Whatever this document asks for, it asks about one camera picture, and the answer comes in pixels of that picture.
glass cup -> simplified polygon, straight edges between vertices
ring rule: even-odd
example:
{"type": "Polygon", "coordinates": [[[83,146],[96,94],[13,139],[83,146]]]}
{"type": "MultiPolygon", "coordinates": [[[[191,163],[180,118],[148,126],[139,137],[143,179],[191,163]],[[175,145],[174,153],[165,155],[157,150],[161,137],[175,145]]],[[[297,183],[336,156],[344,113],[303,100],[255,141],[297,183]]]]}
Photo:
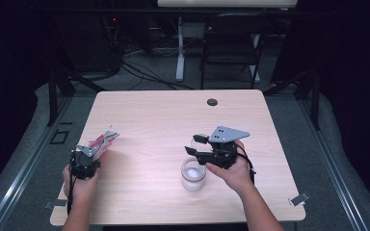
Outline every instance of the glass cup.
{"type": "Polygon", "coordinates": [[[188,191],[198,191],[205,184],[206,167],[201,166],[196,158],[185,160],[181,168],[182,185],[188,191]]]}

table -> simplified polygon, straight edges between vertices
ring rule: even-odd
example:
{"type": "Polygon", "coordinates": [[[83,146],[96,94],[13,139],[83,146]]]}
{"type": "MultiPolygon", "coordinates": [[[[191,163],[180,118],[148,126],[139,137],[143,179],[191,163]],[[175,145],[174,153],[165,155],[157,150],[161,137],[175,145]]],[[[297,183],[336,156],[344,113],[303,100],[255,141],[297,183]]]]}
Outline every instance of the table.
{"type": "MultiPolygon", "coordinates": [[[[158,7],[162,8],[295,8],[297,0],[158,0],[158,7]]],[[[178,62],[176,65],[176,81],[183,81],[185,57],[183,50],[183,21],[182,17],[178,18],[178,62]]],[[[254,73],[255,66],[250,66],[251,75],[254,73]]],[[[258,74],[255,79],[256,83],[260,81],[258,74]]]]}
{"type": "MultiPolygon", "coordinates": [[[[246,221],[240,198],[207,172],[205,185],[188,192],[181,164],[195,134],[223,125],[249,132],[242,139],[257,171],[255,185],[278,220],[301,220],[289,165],[264,96],[259,90],[103,91],[97,95],[79,143],[106,130],[120,133],[103,155],[91,224],[147,225],[246,221]],[[218,100],[209,106],[207,100],[218,100]]],[[[59,199],[66,199],[60,191],[59,199]]],[[[50,222],[63,225],[66,207],[50,222]]]]}

chair seat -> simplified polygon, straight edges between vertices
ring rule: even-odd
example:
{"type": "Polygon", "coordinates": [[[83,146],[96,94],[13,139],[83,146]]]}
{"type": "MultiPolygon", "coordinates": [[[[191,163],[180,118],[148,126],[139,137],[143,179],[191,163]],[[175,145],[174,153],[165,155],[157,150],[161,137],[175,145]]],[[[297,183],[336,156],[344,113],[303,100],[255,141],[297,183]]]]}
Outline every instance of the chair seat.
{"type": "Polygon", "coordinates": [[[255,63],[251,35],[215,35],[208,36],[206,41],[205,57],[209,64],[255,63]]]}

